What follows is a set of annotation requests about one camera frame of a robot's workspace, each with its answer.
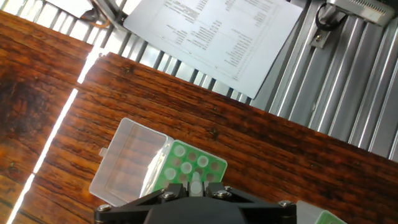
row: clear plastic container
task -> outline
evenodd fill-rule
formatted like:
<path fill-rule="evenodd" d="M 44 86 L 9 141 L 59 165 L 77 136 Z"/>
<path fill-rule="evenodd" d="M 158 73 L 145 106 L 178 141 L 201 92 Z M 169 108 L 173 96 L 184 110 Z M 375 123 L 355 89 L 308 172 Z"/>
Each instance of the clear plastic container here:
<path fill-rule="evenodd" d="M 116 207 L 181 182 L 183 175 L 184 181 L 191 181 L 196 171 L 202 181 L 211 177 L 210 181 L 219 182 L 227 168 L 225 160 L 128 118 L 122 119 L 100 155 L 103 160 L 89 191 Z"/>
<path fill-rule="evenodd" d="M 90 193 L 122 206 L 152 192 L 173 139 L 123 118 L 90 185 Z"/>
<path fill-rule="evenodd" d="M 297 224 L 347 224 L 328 210 L 298 201 Z"/>

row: screw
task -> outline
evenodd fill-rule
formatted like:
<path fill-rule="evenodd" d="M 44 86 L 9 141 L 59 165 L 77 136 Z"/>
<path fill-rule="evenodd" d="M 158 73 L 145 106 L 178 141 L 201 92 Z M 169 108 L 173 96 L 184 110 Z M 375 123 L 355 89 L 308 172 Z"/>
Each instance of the screw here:
<path fill-rule="evenodd" d="M 108 210 L 111 210 L 112 206 L 108 205 L 108 204 L 104 204 L 104 205 L 100 205 L 98 206 L 97 210 L 99 212 L 106 212 Z"/>
<path fill-rule="evenodd" d="M 226 198 L 226 197 L 229 197 L 230 195 L 231 195 L 231 193 L 227 192 L 226 190 L 219 190 L 216 193 L 216 196 L 218 198 Z"/>
<path fill-rule="evenodd" d="M 162 194 L 164 199 L 171 199 L 175 197 L 175 194 L 173 192 L 166 192 L 164 194 Z"/>
<path fill-rule="evenodd" d="M 321 41 L 322 40 L 322 35 L 318 35 L 316 38 L 315 38 L 315 41 L 317 41 L 317 42 L 319 42 L 319 41 Z"/>
<path fill-rule="evenodd" d="M 281 206 L 281 207 L 288 207 L 288 206 L 291 206 L 291 205 L 293 205 L 293 202 L 291 202 L 291 201 L 288 201 L 288 200 L 282 200 L 282 201 L 280 201 L 279 202 L 279 205 Z"/>

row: black cable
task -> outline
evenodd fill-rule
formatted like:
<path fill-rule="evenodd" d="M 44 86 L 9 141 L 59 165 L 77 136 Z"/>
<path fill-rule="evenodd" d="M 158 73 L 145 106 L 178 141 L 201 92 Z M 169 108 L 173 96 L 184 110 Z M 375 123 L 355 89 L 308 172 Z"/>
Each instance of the black cable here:
<path fill-rule="evenodd" d="M 318 29 L 329 32 L 329 31 L 333 31 L 333 30 L 337 29 L 340 25 L 342 25 L 342 23 L 344 23 L 344 21 L 348 18 L 348 15 L 346 14 L 339 22 L 332 22 L 331 24 L 323 24 L 319 20 L 319 12 L 321 11 L 321 9 L 323 9 L 326 6 L 327 6 L 327 3 L 325 2 L 318 9 L 317 14 L 315 16 L 315 23 L 316 23 Z"/>

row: wood grain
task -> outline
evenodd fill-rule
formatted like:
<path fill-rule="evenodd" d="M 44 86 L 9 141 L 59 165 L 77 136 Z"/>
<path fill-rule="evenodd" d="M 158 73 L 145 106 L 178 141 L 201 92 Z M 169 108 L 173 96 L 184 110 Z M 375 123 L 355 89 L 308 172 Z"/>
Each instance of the wood grain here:
<path fill-rule="evenodd" d="M 7 220 L 74 88 L 78 94 L 14 223 L 91 223 L 88 188 L 128 117 L 226 159 L 224 183 L 304 200 L 348 223 L 398 223 L 398 164 L 0 12 L 0 220 Z"/>

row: corrugated metal surface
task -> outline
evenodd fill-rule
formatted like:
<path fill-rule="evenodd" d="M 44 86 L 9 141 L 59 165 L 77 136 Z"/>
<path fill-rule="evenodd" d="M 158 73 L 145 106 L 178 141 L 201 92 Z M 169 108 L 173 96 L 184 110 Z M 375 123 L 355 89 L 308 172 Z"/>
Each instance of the corrugated metal surface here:
<path fill-rule="evenodd" d="M 116 2 L 130 13 L 138 1 Z M 304 13 L 254 100 L 125 30 L 93 27 L 41 0 L 0 0 L 0 7 L 398 162 L 398 20 L 383 29 L 350 17 L 316 49 L 309 43 L 323 2 L 291 0 Z"/>

